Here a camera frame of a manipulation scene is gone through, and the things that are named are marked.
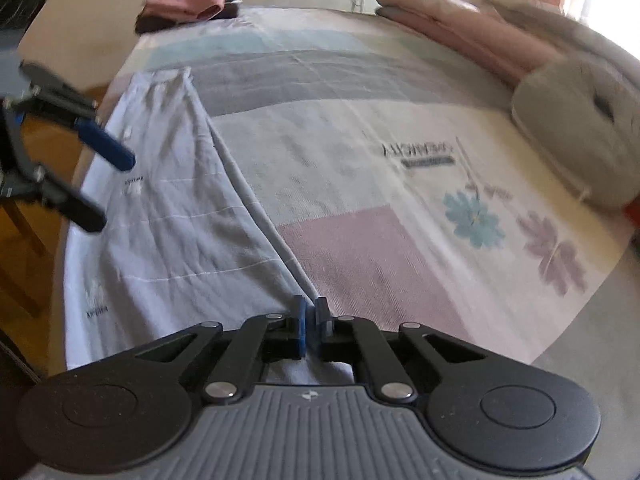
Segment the wooden floor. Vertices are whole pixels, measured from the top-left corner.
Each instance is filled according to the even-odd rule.
[[[99,88],[87,93],[100,100],[105,90]],[[22,128],[22,137],[33,160],[43,162],[63,180],[71,181],[82,149],[74,132],[28,118]],[[49,302],[61,220],[56,213],[36,205],[20,204],[19,207],[49,255],[37,256],[6,212],[0,210],[0,267],[38,303],[40,315],[31,318],[0,289],[0,328],[14,340],[33,366],[46,371]]]

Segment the white cross symbol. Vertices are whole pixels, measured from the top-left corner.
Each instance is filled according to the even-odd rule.
[[[319,396],[320,394],[315,390],[309,390],[308,392],[305,392],[301,395],[301,397],[306,400],[314,400],[316,397],[319,397]]]

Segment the bed cover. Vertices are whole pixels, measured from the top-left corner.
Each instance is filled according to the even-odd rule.
[[[603,416],[588,469],[630,479],[631,227],[564,189],[512,125],[510,98],[377,16],[256,8],[143,36],[102,106],[136,168],[85,152],[76,171],[110,223],[63,229],[52,371],[321,294],[336,314],[388,330],[416,320],[572,378]],[[344,379],[315,366],[273,373]]]

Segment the pink patch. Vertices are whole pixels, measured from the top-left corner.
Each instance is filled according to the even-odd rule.
[[[383,330],[417,321],[469,339],[448,294],[389,206],[278,231],[337,315],[366,317]]]

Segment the gray stripe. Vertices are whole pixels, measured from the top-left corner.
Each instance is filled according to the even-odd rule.
[[[596,399],[602,430],[587,462],[596,478],[640,470],[640,261],[628,250],[574,322],[536,360]]]
[[[377,54],[317,50],[229,54],[190,65],[212,116],[302,100],[388,99],[469,107],[510,108],[511,92],[455,58],[400,61]]]

